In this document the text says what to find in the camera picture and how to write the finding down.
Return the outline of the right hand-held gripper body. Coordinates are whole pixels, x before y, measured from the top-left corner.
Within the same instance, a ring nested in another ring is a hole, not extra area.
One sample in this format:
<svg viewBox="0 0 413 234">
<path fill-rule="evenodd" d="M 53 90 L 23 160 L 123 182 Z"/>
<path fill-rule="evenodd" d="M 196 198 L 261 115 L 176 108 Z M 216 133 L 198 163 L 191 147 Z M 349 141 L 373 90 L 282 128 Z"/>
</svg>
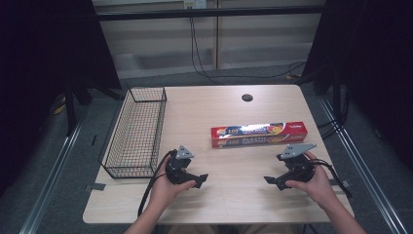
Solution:
<svg viewBox="0 0 413 234">
<path fill-rule="evenodd" d="M 315 143 L 288 144 L 282 154 L 277 158 L 283 161 L 288 172 L 276 179 L 276 184 L 285 184 L 287 180 L 307 182 L 315 174 L 315 169 L 305 152 L 315 148 Z"/>
</svg>

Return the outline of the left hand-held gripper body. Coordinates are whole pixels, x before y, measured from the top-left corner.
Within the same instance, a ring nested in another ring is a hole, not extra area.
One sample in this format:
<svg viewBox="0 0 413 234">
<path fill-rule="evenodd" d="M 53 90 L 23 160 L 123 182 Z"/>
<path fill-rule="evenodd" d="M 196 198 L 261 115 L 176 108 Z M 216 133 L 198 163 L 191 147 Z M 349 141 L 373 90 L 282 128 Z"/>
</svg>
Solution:
<svg viewBox="0 0 413 234">
<path fill-rule="evenodd" d="M 186 172 L 186 168 L 191 163 L 192 158 L 194 158 L 194 154 L 183 145 L 180 145 L 177 150 L 172 152 L 172 156 L 166 166 L 167 177 L 172 184 L 182 184 L 196 179 L 194 175 Z"/>
</svg>

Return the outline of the person's left hand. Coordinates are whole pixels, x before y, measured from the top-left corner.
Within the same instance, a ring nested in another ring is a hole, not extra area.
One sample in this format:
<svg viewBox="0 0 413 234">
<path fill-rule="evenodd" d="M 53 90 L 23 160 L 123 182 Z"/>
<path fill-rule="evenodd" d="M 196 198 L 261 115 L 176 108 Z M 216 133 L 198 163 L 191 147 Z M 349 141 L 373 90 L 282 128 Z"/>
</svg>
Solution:
<svg viewBox="0 0 413 234">
<path fill-rule="evenodd" d="M 195 184 L 195 180 L 173 184 L 169 181 L 166 173 L 160 173 L 156 176 L 156 181 L 152 187 L 147 209 L 162 213 L 181 192 L 193 188 Z"/>
</svg>

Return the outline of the metal floor rail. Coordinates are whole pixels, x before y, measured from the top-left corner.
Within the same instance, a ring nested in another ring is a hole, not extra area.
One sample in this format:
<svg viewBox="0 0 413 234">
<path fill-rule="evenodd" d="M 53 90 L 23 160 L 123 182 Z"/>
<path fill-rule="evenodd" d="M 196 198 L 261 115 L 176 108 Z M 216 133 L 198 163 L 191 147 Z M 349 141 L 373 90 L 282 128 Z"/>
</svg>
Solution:
<svg viewBox="0 0 413 234">
<path fill-rule="evenodd" d="M 413 173 L 399 162 L 393 148 L 357 108 L 354 123 L 337 128 L 337 136 L 355 164 L 391 234 L 413 234 Z"/>
<path fill-rule="evenodd" d="M 36 234 L 38 227 L 43 219 L 47 207 L 53 197 L 53 193 L 62 174 L 67 159 L 77 141 L 78 135 L 83 127 L 82 123 L 75 126 L 71 134 L 65 139 L 63 147 L 60 149 L 54 166 L 35 202 L 26 217 L 19 234 Z"/>
</svg>

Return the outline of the black wire basket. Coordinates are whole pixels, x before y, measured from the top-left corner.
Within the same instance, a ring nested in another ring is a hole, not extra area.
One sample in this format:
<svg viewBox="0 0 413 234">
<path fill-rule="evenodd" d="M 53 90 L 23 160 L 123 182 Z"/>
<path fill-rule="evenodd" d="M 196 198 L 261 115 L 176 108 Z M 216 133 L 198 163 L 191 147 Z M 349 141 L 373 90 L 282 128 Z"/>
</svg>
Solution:
<svg viewBox="0 0 413 234">
<path fill-rule="evenodd" d="M 167 100 L 164 88 L 128 90 L 106 151 L 99 159 L 112 178 L 154 175 Z"/>
</svg>

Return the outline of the white wall socket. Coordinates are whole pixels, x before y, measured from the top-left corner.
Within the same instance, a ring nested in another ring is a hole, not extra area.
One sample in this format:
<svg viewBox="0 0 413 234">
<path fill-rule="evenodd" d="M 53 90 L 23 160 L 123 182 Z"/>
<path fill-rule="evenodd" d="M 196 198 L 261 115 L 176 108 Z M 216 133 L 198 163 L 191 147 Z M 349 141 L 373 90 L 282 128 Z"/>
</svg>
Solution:
<svg viewBox="0 0 413 234">
<path fill-rule="evenodd" d="M 207 8 L 207 0 L 183 0 L 183 4 L 187 10 Z"/>
</svg>

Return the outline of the red plastic wrap box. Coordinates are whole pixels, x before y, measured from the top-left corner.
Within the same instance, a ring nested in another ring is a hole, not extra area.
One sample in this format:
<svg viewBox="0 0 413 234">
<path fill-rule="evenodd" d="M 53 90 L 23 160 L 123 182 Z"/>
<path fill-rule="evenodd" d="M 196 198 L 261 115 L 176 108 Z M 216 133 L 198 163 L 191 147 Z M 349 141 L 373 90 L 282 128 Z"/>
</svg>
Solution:
<svg viewBox="0 0 413 234">
<path fill-rule="evenodd" d="M 237 125 L 210 129 L 213 148 L 303 142 L 307 134 L 308 130 L 303 122 Z"/>
</svg>

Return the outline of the black stand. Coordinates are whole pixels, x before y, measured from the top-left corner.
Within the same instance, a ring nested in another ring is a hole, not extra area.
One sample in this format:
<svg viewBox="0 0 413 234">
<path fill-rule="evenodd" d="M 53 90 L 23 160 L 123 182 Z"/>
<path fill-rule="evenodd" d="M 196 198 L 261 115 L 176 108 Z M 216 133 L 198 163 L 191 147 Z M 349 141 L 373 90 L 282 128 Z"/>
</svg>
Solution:
<svg viewBox="0 0 413 234">
<path fill-rule="evenodd" d="M 120 100 L 122 96 L 109 88 L 105 88 L 92 80 L 67 80 L 64 87 L 64 97 L 66 114 L 68 121 L 67 134 L 70 136 L 77 127 L 77 117 L 75 112 L 74 98 L 78 99 L 81 105 L 88 105 L 93 98 L 88 91 L 88 88 L 93 88 L 103 93 L 104 95 Z"/>
</svg>

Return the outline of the black horizontal bar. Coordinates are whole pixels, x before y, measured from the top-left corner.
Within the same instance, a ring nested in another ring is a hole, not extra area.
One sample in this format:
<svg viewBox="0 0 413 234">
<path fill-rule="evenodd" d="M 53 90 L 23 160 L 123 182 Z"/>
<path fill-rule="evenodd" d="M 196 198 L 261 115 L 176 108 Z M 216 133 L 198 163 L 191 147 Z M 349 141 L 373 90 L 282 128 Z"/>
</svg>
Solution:
<svg viewBox="0 0 413 234">
<path fill-rule="evenodd" d="M 238 17 L 238 16 L 266 16 L 266 15 L 301 15 L 319 14 L 325 10 L 324 6 L 291 6 L 268 8 L 225 8 L 225 9 L 196 9 L 170 10 L 150 12 L 107 12 L 98 13 L 96 18 L 104 20 L 160 20 L 181 18 L 209 18 L 209 17 Z"/>
</svg>

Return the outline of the black curtain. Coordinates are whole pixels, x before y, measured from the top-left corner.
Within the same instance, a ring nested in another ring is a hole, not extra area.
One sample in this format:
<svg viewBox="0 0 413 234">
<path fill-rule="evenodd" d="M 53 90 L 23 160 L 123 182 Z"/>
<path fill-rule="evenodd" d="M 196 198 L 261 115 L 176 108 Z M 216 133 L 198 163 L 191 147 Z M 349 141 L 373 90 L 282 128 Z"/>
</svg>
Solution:
<svg viewBox="0 0 413 234">
<path fill-rule="evenodd" d="M 303 78 L 338 78 L 413 171 L 413 0 L 325 0 Z"/>
<path fill-rule="evenodd" d="M 93 0 L 0 0 L 0 197 L 58 96 L 120 87 Z"/>
</svg>

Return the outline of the person's right hand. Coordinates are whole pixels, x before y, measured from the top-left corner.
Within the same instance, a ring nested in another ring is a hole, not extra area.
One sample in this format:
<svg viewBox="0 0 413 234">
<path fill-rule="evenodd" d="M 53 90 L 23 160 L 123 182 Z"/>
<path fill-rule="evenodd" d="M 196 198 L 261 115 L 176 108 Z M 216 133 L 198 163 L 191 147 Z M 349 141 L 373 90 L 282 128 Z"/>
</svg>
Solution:
<svg viewBox="0 0 413 234">
<path fill-rule="evenodd" d="M 307 182 L 287 180 L 285 184 L 307 193 L 325 211 L 331 211 L 340 205 L 340 200 L 333 191 L 327 173 L 322 166 L 315 166 L 315 174 Z"/>
</svg>

